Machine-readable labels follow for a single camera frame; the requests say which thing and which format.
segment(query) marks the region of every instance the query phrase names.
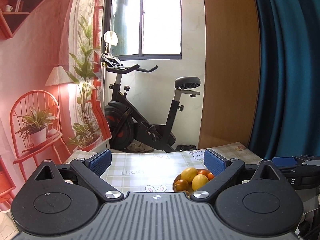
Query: blue gripper pad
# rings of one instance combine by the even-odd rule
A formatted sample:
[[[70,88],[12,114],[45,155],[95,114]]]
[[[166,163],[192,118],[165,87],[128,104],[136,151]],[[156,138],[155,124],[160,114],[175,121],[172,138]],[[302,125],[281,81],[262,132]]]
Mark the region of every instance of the blue gripper pad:
[[[297,160],[293,157],[273,157],[272,162],[278,167],[291,167],[297,165]]]
[[[99,177],[111,165],[112,155],[109,149],[103,150],[85,161],[85,166]]]
[[[214,176],[218,176],[227,168],[228,160],[212,149],[206,149],[203,160],[204,165]]]

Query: floor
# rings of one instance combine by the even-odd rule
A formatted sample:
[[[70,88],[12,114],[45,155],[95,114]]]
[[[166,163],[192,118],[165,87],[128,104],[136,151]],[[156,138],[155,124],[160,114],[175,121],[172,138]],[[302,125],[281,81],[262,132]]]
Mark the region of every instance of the floor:
[[[18,230],[10,212],[0,212],[0,240],[11,240],[16,234],[18,234]]]

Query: tall plant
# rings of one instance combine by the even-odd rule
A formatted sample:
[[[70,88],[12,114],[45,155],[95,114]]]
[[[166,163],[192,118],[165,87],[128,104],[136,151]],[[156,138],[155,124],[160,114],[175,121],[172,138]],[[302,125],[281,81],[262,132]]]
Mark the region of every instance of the tall plant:
[[[99,128],[95,128],[94,122],[89,115],[89,107],[87,101],[91,96],[92,89],[96,89],[92,84],[92,80],[95,77],[93,72],[93,64],[97,64],[93,61],[95,53],[100,53],[100,47],[93,47],[93,35],[92,24],[89,24],[85,17],[81,15],[81,21],[78,20],[80,30],[78,31],[78,44],[81,48],[81,55],[69,53],[75,60],[76,65],[73,66],[76,76],[71,72],[67,72],[71,80],[77,84],[80,96],[77,97],[77,104],[81,105],[80,117],[84,124],[74,123],[73,129],[76,132],[76,136],[69,138],[69,144],[74,144],[79,147],[85,147],[94,143],[98,138]]]

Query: lemon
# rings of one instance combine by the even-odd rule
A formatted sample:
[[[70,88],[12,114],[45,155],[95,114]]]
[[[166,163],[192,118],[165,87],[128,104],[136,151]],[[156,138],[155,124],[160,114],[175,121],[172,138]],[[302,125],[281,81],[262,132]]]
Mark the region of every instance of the lemon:
[[[185,179],[190,184],[196,175],[198,175],[196,168],[186,168],[181,172],[181,179]]]
[[[203,174],[198,174],[194,177],[191,183],[191,187],[194,191],[198,190],[201,188],[204,184],[208,182],[208,178],[204,176]]]

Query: wooden wardrobe door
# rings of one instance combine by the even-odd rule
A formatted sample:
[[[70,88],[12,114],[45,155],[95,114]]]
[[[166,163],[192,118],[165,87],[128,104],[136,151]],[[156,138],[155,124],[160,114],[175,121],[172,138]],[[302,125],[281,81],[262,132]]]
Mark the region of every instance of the wooden wardrobe door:
[[[255,0],[204,0],[206,64],[199,149],[247,146],[260,78]]]

